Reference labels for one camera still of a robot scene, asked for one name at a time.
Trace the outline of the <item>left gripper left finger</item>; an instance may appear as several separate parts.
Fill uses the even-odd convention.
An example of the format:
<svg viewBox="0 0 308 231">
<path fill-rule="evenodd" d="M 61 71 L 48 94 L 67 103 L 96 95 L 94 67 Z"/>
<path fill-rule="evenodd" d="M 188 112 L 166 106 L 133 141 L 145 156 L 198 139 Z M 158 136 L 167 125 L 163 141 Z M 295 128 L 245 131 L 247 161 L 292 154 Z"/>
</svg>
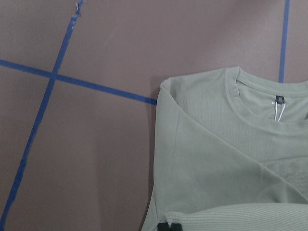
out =
<svg viewBox="0 0 308 231">
<path fill-rule="evenodd" d="M 169 226 L 169 224 L 167 222 L 158 223 L 157 230 L 158 231 L 171 231 L 171 227 Z"/>
</svg>

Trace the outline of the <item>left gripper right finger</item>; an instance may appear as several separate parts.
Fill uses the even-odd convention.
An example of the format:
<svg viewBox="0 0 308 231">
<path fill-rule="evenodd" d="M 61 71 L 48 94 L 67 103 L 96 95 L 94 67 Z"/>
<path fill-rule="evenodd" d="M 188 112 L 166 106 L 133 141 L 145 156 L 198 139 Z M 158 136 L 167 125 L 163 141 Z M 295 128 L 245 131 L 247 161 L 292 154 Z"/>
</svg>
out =
<svg viewBox="0 0 308 231">
<path fill-rule="evenodd" d="M 171 231 L 183 231 L 183 227 L 180 223 L 172 223 Z"/>
</svg>

